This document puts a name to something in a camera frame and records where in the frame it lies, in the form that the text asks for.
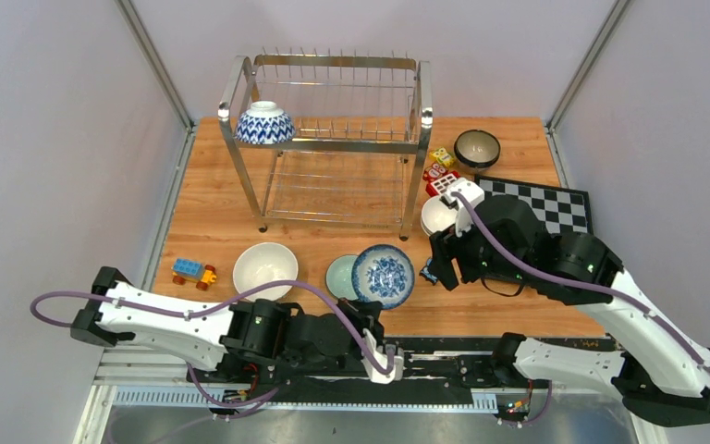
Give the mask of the cream bowl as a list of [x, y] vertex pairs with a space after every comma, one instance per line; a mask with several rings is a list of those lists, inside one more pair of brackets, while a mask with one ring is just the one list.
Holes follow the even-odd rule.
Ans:
[[421, 227], [427, 236], [431, 236], [454, 225], [456, 218], [457, 210], [448, 208], [437, 195], [430, 197], [422, 206]]

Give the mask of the white blue floral bowl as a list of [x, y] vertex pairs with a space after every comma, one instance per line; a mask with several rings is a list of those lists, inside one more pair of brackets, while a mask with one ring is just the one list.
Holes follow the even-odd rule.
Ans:
[[398, 247], [375, 244], [357, 255], [351, 285], [358, 301], [380, 302], [384, 310], [396, 309], [413, 291], [414, 267]]

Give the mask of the small celadon cup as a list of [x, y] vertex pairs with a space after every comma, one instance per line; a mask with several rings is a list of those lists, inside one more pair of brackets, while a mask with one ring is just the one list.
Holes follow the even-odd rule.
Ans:
[[327, 268], [325, 285], [333, 297], [350, 301], [358, 300], [351, 278], [352, 267], [356, 259], [356, 254], [342, 255]]

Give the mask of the pink brown bowl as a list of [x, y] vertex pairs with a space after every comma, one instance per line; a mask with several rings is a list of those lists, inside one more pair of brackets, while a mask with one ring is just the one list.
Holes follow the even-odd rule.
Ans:
[[484, 175], [494, 165], [495, 165], [494, 163], [486, 163], [486, 164], [476, 164], [475, 166], [471, 166], [466, 163], [457, 162], [457, 164], [455, 164], [455, 169], [460, 174], [475, 176], [475, 175]]

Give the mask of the dark blue floral bowl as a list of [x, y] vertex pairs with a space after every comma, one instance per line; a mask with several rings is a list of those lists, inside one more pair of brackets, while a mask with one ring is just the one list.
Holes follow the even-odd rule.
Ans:
[[496, 136], [481, 129], [462, 132], [454, 143], [454, 155], [458, 162], [471, 166], [496, 164], [501, 155], [501, 143]]

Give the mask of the steel two-tier dish rack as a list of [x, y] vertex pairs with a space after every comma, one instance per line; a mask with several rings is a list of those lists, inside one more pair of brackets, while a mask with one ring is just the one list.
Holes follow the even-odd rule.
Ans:
[[[239, 116], [261, 100], [290, 115], [293, 139], [235, 138]], [[217, 119], [259, 231], [316, 224], [410, 236], [434, 123], [428, 61], [300, 49], [239, 55]]]

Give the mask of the blue white patterned bowl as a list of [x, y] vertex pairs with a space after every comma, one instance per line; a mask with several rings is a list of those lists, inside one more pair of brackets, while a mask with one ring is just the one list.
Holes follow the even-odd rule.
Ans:
[[235, 138], [254, 145], [288, 142], [296, 135], [290, 115], [273, 101], [252, 102], [237, 121]]

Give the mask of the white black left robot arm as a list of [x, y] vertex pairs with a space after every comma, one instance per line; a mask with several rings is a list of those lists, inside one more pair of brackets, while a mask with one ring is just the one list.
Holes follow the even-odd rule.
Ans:
[[[330, 311], [307, 314], [296, 303], [252, 301], [264, 290], [307, 290]], [[113, 267], [101, 269], [85, 306], [69, 325], [80, 342], [114, 347], [131, 342], [171, 354], [200, 371], [234, 382], [247, 365], [311, 372], [359, 362], [370, 379], [385, 384], [401, 366], [396, 346], [383, 341], [379, 304], [333, 302], [305, 282], [261, 284], [226, 302], [205, 304], [147, 292]]]

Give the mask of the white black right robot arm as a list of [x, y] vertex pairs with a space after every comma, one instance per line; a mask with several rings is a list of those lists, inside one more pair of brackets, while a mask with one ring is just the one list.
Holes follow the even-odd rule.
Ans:
[[597, 237], [551, 233], [524, 201], [448, 191], [455, 221], [430, 238], [431, 273], [447, 290], [496, 274], [588, 315], [619, 344], [586, 351], [504, 334], [491, 358], [503, 386], [521, 379], [576, 384], [618, 399], [664, 427], [710, 424], [710, 348], [682, 333]]

